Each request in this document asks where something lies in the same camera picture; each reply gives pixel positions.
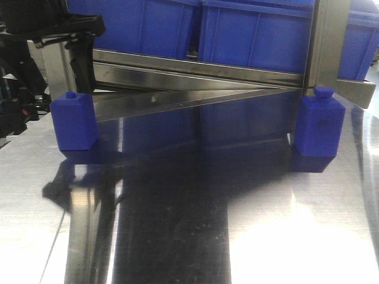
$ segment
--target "stainless steel frame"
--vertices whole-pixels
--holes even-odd
[[[328,85],[335,88],[342,96],[366,108],[374,93],[375,85],[370,82],[338,79],[350,1],[315,1],[305,76],[94,50],[95,76],[99,85],[168,91],[293,87],[304,88],[306,93],[310,93],[316,85]],[[73,75],[66,68],[67,55],[62,52],[62,47],[43,53],[52,97],[55,98],[68,89],[74,89]],[[59,55],[62,57],[62,62],[59,62],[57,67]]]

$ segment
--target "blue plastic bin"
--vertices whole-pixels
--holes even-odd
[[[266,7],[274,7],[274,8],[290,8],[295,10],[303,10],[303,11],[313,11],[313,5],[308,4],[309,1],[304,0],[304,3],[301,0],[297,2],[292,2],[286,0],[221,0],[226,2],[235,2],[241,4],[254,4],[258,6],[266,6]],[[201,17],[203,13],[203,7],[199,7],[195,11],[194,17],[194,29],[192,31],[191,44],[195,47],[198,47],[200,42],[200,34],[201,34]]]
[[[245,3],[253,3],[253,2],[264,2],[267,4],[273,4],[273,3],[290,3],[290,4],[307,4],[307,5],[314,5],[314,0],[224,0],[229,2],[245,2]],[[372,0],[351,0],[350,4],[350,10],[351,11],[361,11],[361,12],[367,12],[367,13],[375,13],[375,10],[377,10],[377,7],[375,3]]]
[[[69,11],[101,14],[106,32],[95,47],[183,59],[199,0],[68,0]]]
[[[379,15],[351,12],[339,66],[342,79],[364,80],[379,45]]]
[[[199,59],[303,73],[311,11],[204,0]]]

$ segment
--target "black machine part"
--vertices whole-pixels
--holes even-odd
[[[0,66],[29,93],[25,96],[19,92],[16,98],[0,102],[0,137],[6,137],[25,130],[25,122],[37,120],[39,110],[49,111],[51,102],[27,40],[37,48],[67,42],[78,91],[92,93],[96,83],[92,48],[94,38],[104,33],[105,26],[101,15],[69,14],[62,0],[0,0],[0,14]]]

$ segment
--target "steel table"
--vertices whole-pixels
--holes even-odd
[[[378,283],[378,119],[339,96],[337,157],[305,159],[300,93],[266,92],[95,100],[90,151],[44,117],[0,150],[1,282]]]

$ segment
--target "metal leg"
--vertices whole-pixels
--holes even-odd
[[[351,0],[317,0],[314,5],[311,39],[304,87],[335,87]]]
[[[70,54],[65,43],[52,44],[42,49],[52,100],[67,91],[76,91],[75,77],[70,66]]]

